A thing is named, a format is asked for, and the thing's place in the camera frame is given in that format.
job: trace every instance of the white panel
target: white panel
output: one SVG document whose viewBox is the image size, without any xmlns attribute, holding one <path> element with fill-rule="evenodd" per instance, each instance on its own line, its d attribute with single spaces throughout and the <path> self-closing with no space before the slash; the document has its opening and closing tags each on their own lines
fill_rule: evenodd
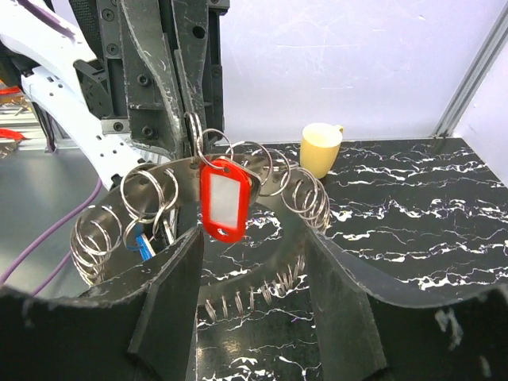
<svg viewBox="0 0 508 381">
<path fill-rule="evenodd" d="M 61 18 L 66 19 L 70 23 L 79 26 L 78 22 L 76 21 L 76 17 L 72 12 L 69 0 L 52 0 L 52 4 L 56 14 L 58 14 Z"/>
<path fill-rule="evenodd" d="M 233 140 L 432 133 L 505 0 L 232 0 L 221 19 Z"/>
<path fill-rule="evenodd" d="M 476 91 L 454 135 L 463 137 L 508 185 L 508 45 Z"/>
<path fill-rule="evenodd" d="M 235 179 L 210 175 L 210 220 L 235 229 L 238 226 L 240 183 Z"/>
</svg>

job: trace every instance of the yellow cup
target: yellow cup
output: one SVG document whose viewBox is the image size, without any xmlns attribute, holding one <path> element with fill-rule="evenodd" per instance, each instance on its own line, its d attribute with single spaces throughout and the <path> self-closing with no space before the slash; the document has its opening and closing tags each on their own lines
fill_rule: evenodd
<svg viewBox="0 0 508 381">
<path fill-rule="evenodd" d="M 303 129 L 300 165 L 316 179 L 322 179 L 332 168 L 342 143 L 344 127 L 312 123 Z"/>
</svg>

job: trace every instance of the key tag label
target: key tag label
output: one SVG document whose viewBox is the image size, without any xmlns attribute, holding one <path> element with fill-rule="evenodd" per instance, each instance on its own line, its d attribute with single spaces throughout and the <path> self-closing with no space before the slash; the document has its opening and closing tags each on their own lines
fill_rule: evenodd
<svg viewBox="0 0 508 381">
<path fill-rule="evenodd" d="M 247 174 L 226 159 L 201 171 L 200 197 L 205 230 L 218 241 L 234 243 L 245 234 L 250 185 Z"/>
</svg>

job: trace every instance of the screw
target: screw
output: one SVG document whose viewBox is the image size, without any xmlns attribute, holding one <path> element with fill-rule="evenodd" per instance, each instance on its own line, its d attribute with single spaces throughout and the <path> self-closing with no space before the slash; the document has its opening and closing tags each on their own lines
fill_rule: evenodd
<svg viewBox="0 0 508 381">
<path fill-rule="evenodd" d="M 105 10 L 102 11 L 102 18 L 106 21 L 114 20 L 113 11 L 106 8 Z"/>
<path fill-rule="evenodd" d="M 106 46 L 106 51 L 110 55 L 115 56 L 118 54 L 118 46 L 115 44 L 109 44 L 108 46 Z"/>
<path fill-rule="evenodd" d="M 212 69 L 212 77 L 218 78 L 221 76 L 221 68 L 220 67 L 214 67 Z"/>
<path fill-rule="evenodd" d="M 117 121 L 115 124 L 113 124 L 113 129 L 116 131 L 116 132 L 120 132 L 124 129 L 124 125 L 122 123 L 120 123 L 119 121 Z"/>
<path fill-rule="evenodd" d="M 146 75 L 144 74 L 139 74 L 137 76 L 137 82 L 141 85 L 141 86 L 148 86 L 150 84 L 150 78 L 147 77 Z"/>
<path fill-rule="evenodd" d="M 150 127 L 148 127 L 147 125 L 145 127 L 143 127 L 143 129 L 141 130 L 141 133 L 143 135 L 145 135 L 146 137 L 152 137 L 153 136 L 153 129 L 151 129 Z"/>
</svg>

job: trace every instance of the gray floor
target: gray floor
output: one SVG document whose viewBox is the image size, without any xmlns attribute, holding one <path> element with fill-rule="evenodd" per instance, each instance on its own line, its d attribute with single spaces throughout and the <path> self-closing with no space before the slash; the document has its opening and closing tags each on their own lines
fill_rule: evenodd
<svg viewBox="0 0 508 381">
<path fill-rule="evenodd" d="M 95 188 L 97 179 L 93 167 L 76 149 L 56 154 L 21 151 L 0 160 L 0 271 L 81 204 Z M 7 284 L 23 291 L 37 287 L 67 253 L 74 222 L 75 219 L 69 221 L 34 250 Z M 76 295 L 86 288 L 69 261 L 40 296 Z"/>
</svg>

